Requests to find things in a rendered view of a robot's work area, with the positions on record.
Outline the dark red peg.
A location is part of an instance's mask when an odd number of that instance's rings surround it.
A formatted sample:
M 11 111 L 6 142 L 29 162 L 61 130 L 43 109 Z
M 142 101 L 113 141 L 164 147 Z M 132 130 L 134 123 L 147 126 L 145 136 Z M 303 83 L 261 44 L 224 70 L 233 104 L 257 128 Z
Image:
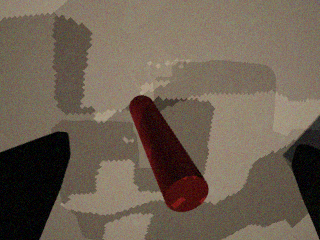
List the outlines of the dark red peg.
M 133 97 L 129 111 L 168 208 L 185 212 L 199 207 L 208 195 L 207 180 L 189 159 L 151 97 Z

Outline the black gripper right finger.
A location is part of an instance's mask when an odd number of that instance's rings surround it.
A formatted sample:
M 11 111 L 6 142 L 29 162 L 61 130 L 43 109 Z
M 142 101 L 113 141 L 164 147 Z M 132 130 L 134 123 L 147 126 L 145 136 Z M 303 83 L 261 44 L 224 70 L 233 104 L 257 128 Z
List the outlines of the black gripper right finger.
M 320 240 L 320 149 L 297 145 L 291 168 Z

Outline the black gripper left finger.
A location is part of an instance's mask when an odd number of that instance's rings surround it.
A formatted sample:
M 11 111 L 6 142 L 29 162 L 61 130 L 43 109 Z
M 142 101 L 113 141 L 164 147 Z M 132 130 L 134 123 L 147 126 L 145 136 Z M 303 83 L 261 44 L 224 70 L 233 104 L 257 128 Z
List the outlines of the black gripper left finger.
M 40 240 L 69 159 L 64 131 L 0 152 L 0 240 Z

